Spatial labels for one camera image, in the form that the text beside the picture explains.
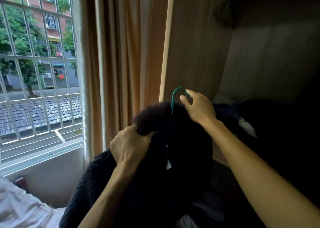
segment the forearm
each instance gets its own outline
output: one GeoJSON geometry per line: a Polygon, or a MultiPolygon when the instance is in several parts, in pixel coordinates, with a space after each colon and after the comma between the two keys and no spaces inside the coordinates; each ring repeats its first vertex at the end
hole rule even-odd
{"type": "Polygon", "coordinates": [[[126,164],[116,166],[105,189],[78,228],[112,227],[118,204],[135,170],[126,164]]]}
{"type": "Polygon", "coordinates": [[[225,125],[204,125],[221,149],[248,201],[267,227],[320,227],[320,210],[225,125]]]}

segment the tiled roof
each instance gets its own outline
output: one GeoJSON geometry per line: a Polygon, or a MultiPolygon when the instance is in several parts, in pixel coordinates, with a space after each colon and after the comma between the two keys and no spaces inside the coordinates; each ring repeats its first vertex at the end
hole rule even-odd
{"type": "MultiPolygon", "coordinates": [[[[32,129],[30,119],[28,118],[27,103],[11,104],[13,119],[16,123],[18,131],[32,129]]],[[[58,104],[55,99],[45,100],[45,108],[48,114],[50,125],[60,122],[58,113],[58,104]]],[[[60,112],[62,121],[71,120],[70,103],[67,97],[59,98],[60,112]]],[[[71,105],[74,119],[81,118],[80,97],[71,97],[71,105]]],[[[34,126],[46,126],[45,111],[42,101],[30,101],[29,108],[34,126]]],[[[14,125],[10,118],[6,105],[0,105],[0,136],[15,133],[14,125]]]]}

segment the person's right hand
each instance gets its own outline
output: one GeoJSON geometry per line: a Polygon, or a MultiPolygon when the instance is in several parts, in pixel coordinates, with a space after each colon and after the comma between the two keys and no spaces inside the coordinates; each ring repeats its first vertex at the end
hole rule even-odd
{"type": "Polygon", "coordinates": [[[191,105],[188,99],[183,95],[180,96],[180,100],[185,105],[186,110],[193,121],[204,126],[207,122],[216,119],[214,107],[207,97],[189,89],[186,89],[186,92],[193,98],[193,104],[191,105]]]}

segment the person's left hand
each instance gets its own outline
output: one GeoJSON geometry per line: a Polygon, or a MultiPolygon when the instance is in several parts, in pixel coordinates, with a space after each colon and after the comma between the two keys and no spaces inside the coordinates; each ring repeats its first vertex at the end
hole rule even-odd
{"type": "Polygon", "coordinates": [[[129,164],[136,168],[145,157],[153,135],[154,132],[139,135],[135,125],[120,131],[110,142],[110,150],[117,164],[129,164]]]}

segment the hand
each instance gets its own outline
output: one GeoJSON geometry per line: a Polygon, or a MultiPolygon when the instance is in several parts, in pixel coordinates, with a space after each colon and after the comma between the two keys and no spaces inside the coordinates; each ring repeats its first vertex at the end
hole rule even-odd
{"type": "Polygon", "coordinates": [[[117,164],[129,164],[137,168],[148,151],[153,135],[154,132],[146,136],[139,135],[135,125],[120,131],[110,142],[110,150],[117,164]]]}
{"type": "Polygon", "coordinates": [[[186,89],[186,92],[193,98],[193,104],[191,105],[188,99],[183,95],[180,96],[180,100],[185,105],[186,110],[193,121],[204,127],[208,121],[216,120],[214,107],[207,97],[203,96],[201,93],[196,93],[188,89],[186,89]]]}

